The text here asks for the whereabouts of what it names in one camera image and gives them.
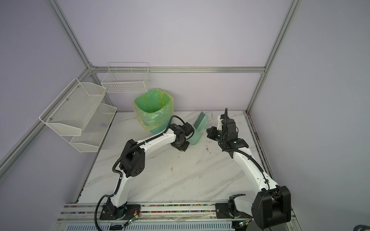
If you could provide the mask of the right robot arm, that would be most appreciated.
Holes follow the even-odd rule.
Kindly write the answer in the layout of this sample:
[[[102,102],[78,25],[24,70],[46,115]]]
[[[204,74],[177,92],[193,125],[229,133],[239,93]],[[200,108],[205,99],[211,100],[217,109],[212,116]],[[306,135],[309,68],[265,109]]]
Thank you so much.
[[[264,230],[291,221],[291,193],[280,186],[254,159],[248,144],[239,138],[234,119],[227,112],[218,117],[218,125],[206,130],[207,137],[218,143],[240,166],[251,183],[251,193],[229,197],[228,212],[232,218],[249,215]]]

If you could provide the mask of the green plastic dustpan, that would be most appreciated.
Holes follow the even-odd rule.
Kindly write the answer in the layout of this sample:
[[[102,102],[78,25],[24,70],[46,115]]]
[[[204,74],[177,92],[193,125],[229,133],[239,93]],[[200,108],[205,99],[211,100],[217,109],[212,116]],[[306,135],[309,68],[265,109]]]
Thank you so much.
[[[191,145],[196,145],[200,138],[202,137],[203,133],[201,131],[197,131],[195,130],[194,131],[194,134],[188,139],[188,142],[191,144]]]

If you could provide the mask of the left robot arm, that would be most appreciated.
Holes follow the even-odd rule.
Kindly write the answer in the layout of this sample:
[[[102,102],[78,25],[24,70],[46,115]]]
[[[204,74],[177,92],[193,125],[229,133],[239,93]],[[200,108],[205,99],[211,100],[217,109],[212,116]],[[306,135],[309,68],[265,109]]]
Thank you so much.
[[[184,152],[190,145],[188,137],[194,133],[194,128],[187,122],[183,125],[169,124],[164,131],[142,141],[129,140],[112,167],[112,171],[119,174],[116,188],[112,194],[105,194],[99,200],[94,220],[129,219],[139,211],[140,205],[127,208],[127,202],[133,178],[145,169],[145,157],[168,144]]]

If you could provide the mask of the green hand brush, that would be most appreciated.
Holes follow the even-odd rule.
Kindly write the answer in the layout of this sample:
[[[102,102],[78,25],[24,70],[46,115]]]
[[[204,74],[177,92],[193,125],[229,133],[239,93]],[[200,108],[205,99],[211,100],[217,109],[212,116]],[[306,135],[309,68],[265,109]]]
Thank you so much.
[[[206,129],[208,121],[209,121],[208,116],[204,112],[201,112],[199,114],[197,120],[194,122],[194,128],[197,131],[201,131],[203,129]]]

